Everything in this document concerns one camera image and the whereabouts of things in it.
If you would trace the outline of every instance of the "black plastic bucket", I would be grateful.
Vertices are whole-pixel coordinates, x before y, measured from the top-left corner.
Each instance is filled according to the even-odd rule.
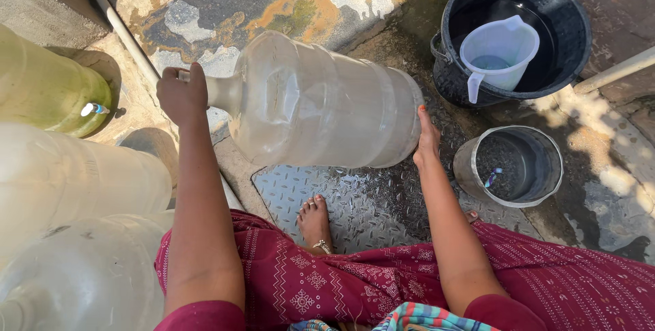
[[[478,102],[471,104],[466,86],[471,71],[459,57],[460,46],[477,27],[514,15],[536,29],[539,50],[514,91],[483,81]],[[440,95],[457,106],[480,108],[511,99],[538,99],[568,85],[589,60],[592,30],[577,0],[448,0],[441,32],[430,47],[436,58],[432,76]]]

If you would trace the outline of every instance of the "green algae-stained water can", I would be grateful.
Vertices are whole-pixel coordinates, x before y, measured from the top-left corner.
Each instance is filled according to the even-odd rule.
[[[89,102],[111,107],[110,88],[102,76],[25,40],[4,25],[0,25],[0,64],[0,121],[80,138],[107,117],[81,116]]]

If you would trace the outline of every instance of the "measuring jug handle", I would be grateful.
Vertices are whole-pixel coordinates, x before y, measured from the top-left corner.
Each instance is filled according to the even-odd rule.
[[[468,77],[468,101],[472,104],[478,103],[478,91],[484,77],[484,74],[475,72]]]

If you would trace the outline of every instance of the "metal floor plate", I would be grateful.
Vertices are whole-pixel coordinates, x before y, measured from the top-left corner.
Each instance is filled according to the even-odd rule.
[[[487,222],[503,224],[541,239],[520,209],[487,207],[463,193],[454,183],[452,161],[455,151],[467,141],[424,87],[424,98],[433,123],[442,132],[440,158],[464,210],[476,209]],[[428,215],[421,193],[419,174],[412,156],[389,168],[266,167],[251,178],[275,224],[305,244],[296,223],[303,202],[323,194],[330,214],[330,230],[337,253],[416,244],[430,241]]]

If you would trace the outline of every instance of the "striped cloth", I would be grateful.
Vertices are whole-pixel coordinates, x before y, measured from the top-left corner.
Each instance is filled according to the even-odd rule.
[[[387,315],[372,331],[500,331],[477,320],[457,317],[439,307],[405,302]],[[288,331],[338,331],[321,320],[311,319],[289,326]]]

